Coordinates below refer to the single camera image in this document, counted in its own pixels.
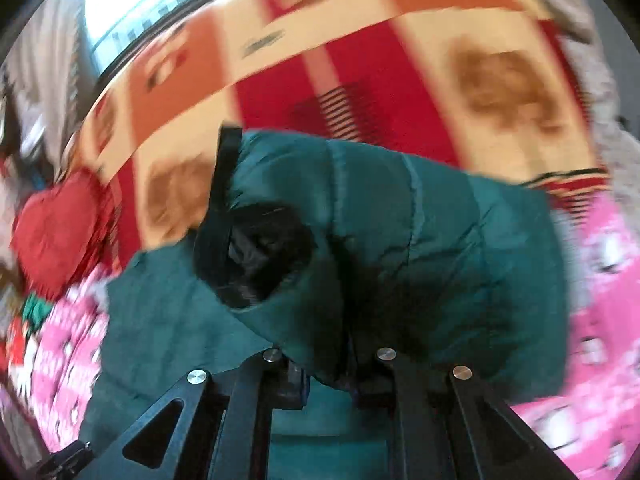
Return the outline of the red heart-shaped pillow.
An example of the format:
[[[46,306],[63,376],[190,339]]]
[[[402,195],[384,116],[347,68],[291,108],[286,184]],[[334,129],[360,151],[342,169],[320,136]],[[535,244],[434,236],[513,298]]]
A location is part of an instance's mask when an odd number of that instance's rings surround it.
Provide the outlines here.
[[[11,248],[27,289],[59,300],[106,258],[116,221],[111,190],[87,168],[32,194],[17,215]]]

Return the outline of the red orange rose blanket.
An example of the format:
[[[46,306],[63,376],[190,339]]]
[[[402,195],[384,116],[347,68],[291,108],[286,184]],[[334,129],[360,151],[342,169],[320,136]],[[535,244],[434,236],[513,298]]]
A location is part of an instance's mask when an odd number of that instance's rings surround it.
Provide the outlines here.
[[[79,133],[115,206],[107,255],[183,237],[218,129],[312,133],[550,192],[575,218],[608,172],[550,0],[216,0],[142,47]]]

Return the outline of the dark green puffer jacket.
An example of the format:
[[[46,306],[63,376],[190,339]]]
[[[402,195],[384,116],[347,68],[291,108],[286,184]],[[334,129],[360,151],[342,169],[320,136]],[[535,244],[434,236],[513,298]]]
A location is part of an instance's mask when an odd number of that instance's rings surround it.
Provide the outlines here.
[[[320,136],[245,133],[207,218],[108,285],[80,435],[103,452],[181,376],[277,347],[311,374],[273,421],[269,477],[382,479],[383,422],[355,370],[390,347],[471,367],[512,403],[565,380],[570,293],[543,192]]]

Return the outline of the green knitted garment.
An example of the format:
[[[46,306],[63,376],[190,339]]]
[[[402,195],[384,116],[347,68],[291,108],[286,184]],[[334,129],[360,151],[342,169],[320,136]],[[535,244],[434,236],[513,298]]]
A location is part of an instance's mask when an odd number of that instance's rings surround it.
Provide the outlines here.
[[[51,313],[53,304],[40,298],[31,292],[25,299],[22,307],[22,321],[26,330],[26,337],[32,336],[46,322],[47,317]]]

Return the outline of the pink penguin fleece blanket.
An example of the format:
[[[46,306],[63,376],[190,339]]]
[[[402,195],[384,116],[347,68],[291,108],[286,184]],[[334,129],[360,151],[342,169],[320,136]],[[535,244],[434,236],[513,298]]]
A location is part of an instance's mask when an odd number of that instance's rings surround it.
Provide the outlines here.
[[[579,478],[612,479],[639,441],[639,246],[605,193],[579,245],[591,268],[565,385],[516,411]],[[9,381],[51,452],[119,432],[190,368],[223,372],[265,347],[193,275],[186,242],[137,254],[119,276],[94,269],[21,344]]]

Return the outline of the beige left curtain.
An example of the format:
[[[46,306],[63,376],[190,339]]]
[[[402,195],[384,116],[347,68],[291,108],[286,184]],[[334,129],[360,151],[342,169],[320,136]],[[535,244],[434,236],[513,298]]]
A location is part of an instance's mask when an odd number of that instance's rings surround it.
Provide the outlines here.
[[[64,165],[75,125],[80,12],[84,0],[44,0],[4,63],[15,96],[21,151],[38,141],[50,164]]]

